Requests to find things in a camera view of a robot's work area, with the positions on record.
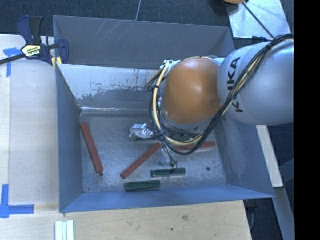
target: cable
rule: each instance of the cable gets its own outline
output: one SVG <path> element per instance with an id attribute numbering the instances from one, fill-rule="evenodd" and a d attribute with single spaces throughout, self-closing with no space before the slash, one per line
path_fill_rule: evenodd
<path id="1" fill-rule="evenodd" d="M 135 21 L 138 20 L 139 12 L 140 12 L 141 0 L 139 0 L 138 11 L 136 12 Z"/>
<path id="2" fill-rule="evenodd" d="M 265 27 L 265 25 L 263 25 L 263 23 L 257 18 L 256 15 L 254 15 L 254 13 L 249 9 L 249 7 L 246 5 L 246 2 L 243 3 L 243 6 L 248 10 L 248 12 L 255 18 L 255 20 L 261 25 L 261 27 L 263 27 L 263 29 L 272 37 L 275 38 L 270 31 Z"/>

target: wooden stick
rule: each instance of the wooden stick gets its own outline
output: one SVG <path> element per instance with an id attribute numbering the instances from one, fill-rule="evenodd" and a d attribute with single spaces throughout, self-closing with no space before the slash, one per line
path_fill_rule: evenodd
<path id="1" fill-rule="evenodd" d="M 138 169 L 145 161 L 147 161 L 154 153 L 156 153 L 162 145 L 160 143 L 154 144 L 148 149 L 142 156 L 140 156 L 128 169 L 126 169 L 120 176 L 125 180 L 128 178 L 136 169 Z"/>
<path id="2" fill-rule="evenodd" d="M 80 124 L 84 140 L 86 142 L 86 146 L 88 147 L 91 160 L 93 162 L 94 169 L 97 174 L 100 174 L 104 171 L 104 167 L 102 166 L 94 139 L 92 138 L 89 126 L 86 122 Z"/>

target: silver object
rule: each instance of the silver object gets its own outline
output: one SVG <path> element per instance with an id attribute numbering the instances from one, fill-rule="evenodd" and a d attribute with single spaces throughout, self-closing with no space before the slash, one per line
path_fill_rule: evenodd
<path id="1" fill-rule="evenodd" d="M 136 141 L 138 139 L 148 140 L 154 137 L 154 132 L 148 129 L 148 125 L 144 124 L 134 124 L 132 128 L 130 128 L 129 137 Z"/>

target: black floor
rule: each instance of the black floor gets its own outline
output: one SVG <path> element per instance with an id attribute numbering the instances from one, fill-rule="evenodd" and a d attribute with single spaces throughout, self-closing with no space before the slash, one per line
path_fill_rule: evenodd
<path id="1" fill-rule="evenodd" d="M 291 32 L 295 33 L 295 0 L 280 0 Z M 227 8 L 219 0 L 0 0 L 0 34 L 18 34 L 17 20 L 43 16 L 40 34 L 53 36 L 53 15 L 137 20 L 229 27 Z M 250 40 L 234 40 L 236 49 Z M 279 166 L 294 158 L 293 124 L 270 126 L 269 133 Z M 286 190 L 295 212 L 294 180 Z M 253 240 L 282 240 L 271 199 L 256 201 Z"/>

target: metal object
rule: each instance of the metal object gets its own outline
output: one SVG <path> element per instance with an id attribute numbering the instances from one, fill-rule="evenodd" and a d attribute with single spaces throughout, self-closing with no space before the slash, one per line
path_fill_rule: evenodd
<path id="1" fill-rule="evenodd" d="M 134 124 L 130 128 L 130 135 L 129 137 L 133 141 L 137 141 L 138 139 L 148 140 L 154 137 L 154 132 L 148 129 L 148 125 L 144 124 Z"/>
<path id="2" fill-rule="evenodd" d="M 152 178 L 177 177 L 177 176 L 185 176 L 185 175 L 186 175 L 186 168 L 160 169 L 160 170 L 151 171 Z"/>
<path id="3" fill-rule="evenodd" d="M 54 224 L 54 240 L 74 240 L 74 221 L 56 221 Z"/>
<path id="4" fill-rule="evenodd" d="M 147 180 L 139 182 L 128 182 L 124 184 L 125 191 L 137 192 L 137 191 L 150 191 L 160 188 L 160 180 Z"/>
<path id="5" fill-rule="evenodd" d="M 246 6 L 274 37 L 291 33 L 280 0 L 250 0 L 246 2 Z M 226 9 L 235 38 L 251 39 L 253 36 L 272 38 L 244 4 Z"/>
<path id="6" fill-rule="evenodd" d="M 234 51 L 221 64 L 217 89 L 225 103 L 241 73 L 270 42 Z M 294 121 L 294 41 L 274 46 L 261 61 L 254 77 L 237 95 L 227 114 L 251 125 L 281 125 Z"/>

